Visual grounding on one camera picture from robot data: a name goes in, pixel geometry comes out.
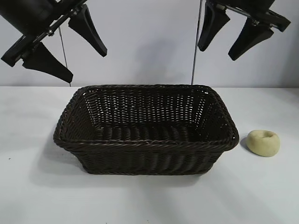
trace metal rod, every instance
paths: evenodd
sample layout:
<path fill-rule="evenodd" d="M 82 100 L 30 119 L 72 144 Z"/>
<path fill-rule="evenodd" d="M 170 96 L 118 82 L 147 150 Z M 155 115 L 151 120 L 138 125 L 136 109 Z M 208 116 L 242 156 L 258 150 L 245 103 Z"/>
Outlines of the metal rod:
<path fill-rule="evenodd" d="M 194 75 L 195 75 L 195 67 L 196 67 L 197 44 L 198 44 L 198 41 L 199 41 L 199 29 L 200 29 L 200 18 L 201 18 L 202 1 L 203 0 L 200 0 L 200 3 L 199 3 L 199 13 L 198 13 L 198 21 L 197 21 L 196 41 L 195 41 L 195 49 L 194 49 L 194 58 L 193 58 L 193 69 L 192 69 L 191 85 L 194 84 Z"/>
<path fill-rule="evenodd" d="M 65 49 L 64 49 L 64 40 L 62 38 L 62 33 L 61 33 L 61 28 L 58 27 L 58 30 L 59 30 L 59 36 L 60 36 L 60 40 L 61 40 L 61 45 L 62 45 L 62 50 L 64 52 L 64 61 L 65 61 L 65 66 L 66 68 L 68 69 L 68 66 L 67 66 L 67 60 L 66 60 L 66 54 L 65 54 Z"/>

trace basket bottom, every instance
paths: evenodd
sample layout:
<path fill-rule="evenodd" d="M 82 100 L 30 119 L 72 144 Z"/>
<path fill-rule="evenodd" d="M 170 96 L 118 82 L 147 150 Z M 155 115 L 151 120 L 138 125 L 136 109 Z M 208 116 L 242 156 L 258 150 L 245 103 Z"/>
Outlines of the basket bottom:
<path fill-rule="evenodd" d="M 93 175 L 130 175 L 130 176 L 136 176 L 136 175 L 148 175 L 148 176 L 184 176 L 184 175 L 203 175 L 207 173 L 213 166 L 211 166 L 209 169 L 200 170 L 200 171 L 187 171 L 187 172 L 170 172 L 170 171 L 164 171 L 164 172 L 148 172 L 147 170 L 139 170 L 136 172 L 118 172 L 118 171 L 104 171 L 104 170 L 89 170 L 87 167 L 83 166 L 83 169 Z"/>
<path fill-rule="evenodd" d="M 151 122 L 129 125 L 102 124 L 94 140 L 200 141 L 196 126 L 186 122 Z"/>

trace metal pole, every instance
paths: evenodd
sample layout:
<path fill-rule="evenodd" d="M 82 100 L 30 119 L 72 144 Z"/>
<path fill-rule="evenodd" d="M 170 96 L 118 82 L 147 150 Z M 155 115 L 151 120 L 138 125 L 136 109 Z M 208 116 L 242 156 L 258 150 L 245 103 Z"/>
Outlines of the metal pole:
<path fill-rule="evenodd" d="M 196 41 L 195 41 L 195 49 L 194 49 L 194 58 L 193 58 L 193 70 L 192 70 L 192 80 L 191 85 L 194 83 L 194 75 L 195 75 L 195 67 L 196 67 L 196 56 L 197 56 L 197 44 L 199 41 L 199 28 L 200 28 L 200 18 L 201 18 L 201 10 L 202 10 L 202 1 L 199 3 L 199 13 L 198 13 L 198 22 L 197 22 L 197 30 L 196 30 Z"/>

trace screw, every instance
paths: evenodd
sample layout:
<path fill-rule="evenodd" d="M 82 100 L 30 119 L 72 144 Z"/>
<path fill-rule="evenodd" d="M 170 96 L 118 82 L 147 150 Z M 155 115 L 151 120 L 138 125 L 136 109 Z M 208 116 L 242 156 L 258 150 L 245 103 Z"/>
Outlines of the screw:
<path fill-rule="evenodd" d="M 253 26 L 257 26 L 258 24 L 260 24 L 260 21 L 258 21 L 258 20 L 253 20 L 252 21 Z"/>

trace rectangular basket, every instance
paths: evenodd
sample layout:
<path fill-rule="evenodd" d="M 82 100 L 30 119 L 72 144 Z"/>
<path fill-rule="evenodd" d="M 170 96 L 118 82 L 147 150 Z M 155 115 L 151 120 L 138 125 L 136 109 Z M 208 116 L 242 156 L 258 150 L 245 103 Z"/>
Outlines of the rectangular basket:
<path fill-rule="evenodd" d="M 220 96 L 202 85 L 103 85 L 79 89 L 54 142 L 91 174 L 207 172 L 239 142 Z"/>

